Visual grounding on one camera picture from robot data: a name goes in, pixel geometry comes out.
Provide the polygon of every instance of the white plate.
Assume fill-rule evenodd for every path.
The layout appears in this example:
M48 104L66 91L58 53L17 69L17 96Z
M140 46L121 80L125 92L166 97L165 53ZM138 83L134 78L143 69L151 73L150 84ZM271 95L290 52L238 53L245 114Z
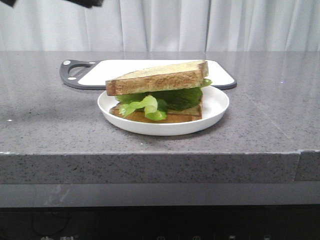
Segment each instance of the white plate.
M111 124L121 129L144 135L176 136L191 134L211 127L224 115L229 106L228 96L213 86L203 87L202 92L202 119L181 123L145 123L114 116L109 113L109 110L114 107L118 101L114 96L108 96L106 91L99 96L97 103L105 118Z

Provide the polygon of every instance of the countertop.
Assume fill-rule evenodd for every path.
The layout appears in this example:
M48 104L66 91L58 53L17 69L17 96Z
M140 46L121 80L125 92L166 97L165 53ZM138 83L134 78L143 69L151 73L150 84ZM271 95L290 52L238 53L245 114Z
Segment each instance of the countertop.
M66 59L207 59L236 81L205 130L149 136L110 124L102 90L63 84ZM0 51L0 184L320 181L319 52Z

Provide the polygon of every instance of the white cutting board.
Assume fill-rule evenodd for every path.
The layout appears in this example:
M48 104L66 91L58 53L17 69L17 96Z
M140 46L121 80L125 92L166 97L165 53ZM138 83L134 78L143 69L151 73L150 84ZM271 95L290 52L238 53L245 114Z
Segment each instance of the white cutting board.
M73 88L104 90L106 81L115 79L124 74L137 70L152 68L161 65L179 64L196 61L198 59L184 60L129 60L109 59L102 61L77 61L65 60L60 67L62 81ZM207 60L209 75L206 77L212 81L212 86L225 90L234 88L237 82L216 62ZM72 73L75 68L81 69Z

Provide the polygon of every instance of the bread slice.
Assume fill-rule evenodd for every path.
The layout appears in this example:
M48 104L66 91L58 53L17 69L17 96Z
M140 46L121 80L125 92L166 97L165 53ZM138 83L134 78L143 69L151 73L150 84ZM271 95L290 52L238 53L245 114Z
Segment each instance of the bread slice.
M106 81L109 96L200 87L208 76L206 60L145 68Z
M197 106L177 111L169 109L166 113L167 118L164 120L154 121L145 117L145 112L142 110L136 110L130 115L124 117L119 113L119 108L121 103L118 103L116 106L110 109L110 114L115 115L119 118L128 119L136 122L143 123L152 123L152 124L172 124L172 123L184 123L191 122L195 120L200 120L202 118L202 103L199 103Z

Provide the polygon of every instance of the lettuce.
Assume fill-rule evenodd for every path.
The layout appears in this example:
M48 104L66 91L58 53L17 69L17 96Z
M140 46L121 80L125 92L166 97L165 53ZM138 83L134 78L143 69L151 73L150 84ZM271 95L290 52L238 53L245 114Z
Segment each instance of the lettuce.
M203 94L201 88L211 83L205 78L200 87L118 95L116 99L121 103L119 113L126 117L144 108L146 118L163 120L167 118L168 109L182 111L198 105Z
M165 111L158 110L158 102L156 98L151 95L146 96L141 101L132 101L131 103L124 103L120 106L119 113L124 117L132 114L137 109L144 108L144 116L147 119L159 121L167 118Z

